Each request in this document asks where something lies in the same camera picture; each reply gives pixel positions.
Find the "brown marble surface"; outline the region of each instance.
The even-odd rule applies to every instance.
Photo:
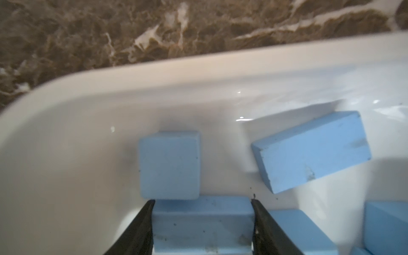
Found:
[[[87,69],[400,29],[408,0],[0,0],[0,110]]]

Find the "blue rectangular block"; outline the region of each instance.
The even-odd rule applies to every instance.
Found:
[[[371,159],[360,114],[334,112],[252,143],[266,186],[279,193]]]
[[[140,190],[146,199],[198,198],[200,169],[198,132],[158,132],[139,141]]]
[[[367,202],[364,245],[374,255],[408,254],[408,203]]]
[[[350,252],[350,255],[372,255],[372,254],[366,249],[353,247],[353,249]]]
[[[269,211],[304,255],[338,255],[337,246],[301,210]]]
[[[254,217],[247,197],[157,200],[152,214],[155,252],[250,253]]]

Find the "blue cube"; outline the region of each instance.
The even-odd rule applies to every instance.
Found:
[[[367,202],[364,245],[374,255],[408,254],[408,203]]]
[[[155,252],[250,253],[254,217],[247,197],[157,200],[152,214]]]
[[[140,190],[146,199],[197,199],[200,134],[158,132],[139,141]]]
[[[304,255],[338,255],[337,246],[301,210],[276,210],[269,214]]]
[[[334,112],[252,143],[261,177],[279,193],[371,159],[356,111]]]
[[[350,252],[350,255],[372,255],[372,254],[366,249],[353,247],[353,249]]]

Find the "dirt speck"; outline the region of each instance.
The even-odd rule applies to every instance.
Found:
[[[351,142],[347,147],[352,148],[352,149],[357,149],[359,147],[363,147],[366,145],[368,145],[367,139],[362,138],[362,139]]]
[[[306,172],[306,179],[307,179],[308,182],[313,181],[314,179],[316,179],[315,173],[313,172],[313,170],[309,166],[306,166],[305,172]]]

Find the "white bathtub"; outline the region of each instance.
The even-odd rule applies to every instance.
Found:
[[[373,159],[272,194],[251,141],[333,110],[360,111]],[[103,254],[145,202],[136,144],[158,130],[201,131],[201,194],[300,208],[348,254],[364,201],[408,201],[407,114],[408,33],[56,79],[0,115],[2,254]]]

